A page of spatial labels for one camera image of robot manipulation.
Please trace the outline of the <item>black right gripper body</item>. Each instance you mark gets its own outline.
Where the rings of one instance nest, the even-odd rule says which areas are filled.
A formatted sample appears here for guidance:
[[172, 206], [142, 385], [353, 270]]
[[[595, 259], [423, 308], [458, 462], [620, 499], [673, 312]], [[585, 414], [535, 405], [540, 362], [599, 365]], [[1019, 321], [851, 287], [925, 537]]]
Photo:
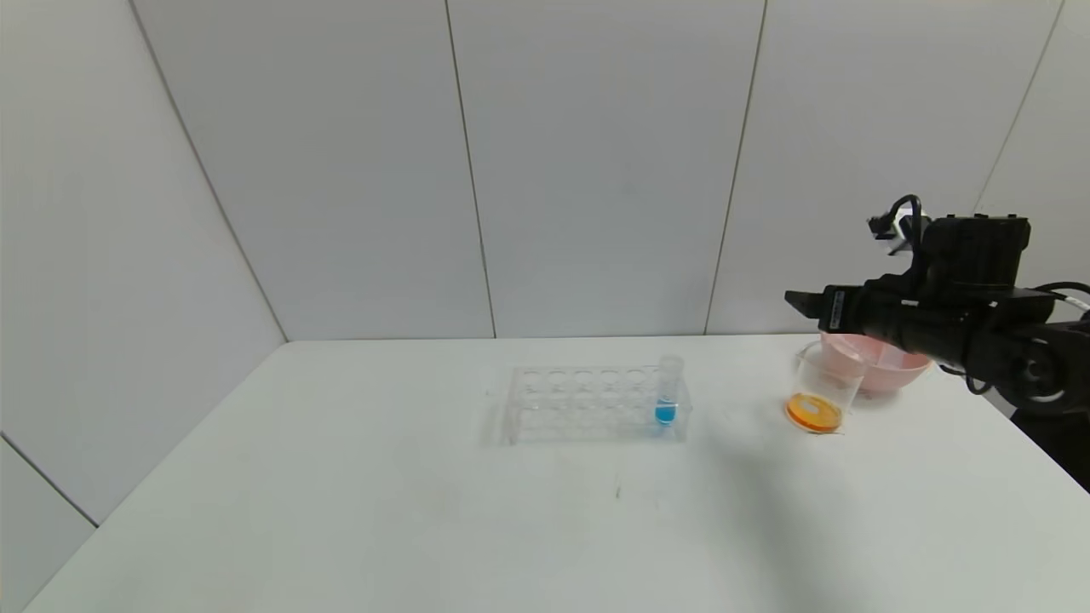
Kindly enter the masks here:
[[818, 328], [867, 336], [903, 352], [917, 353], [908, 330], [910, 306], [898, 295], [867, 284], [829, 284], [818, 299]]

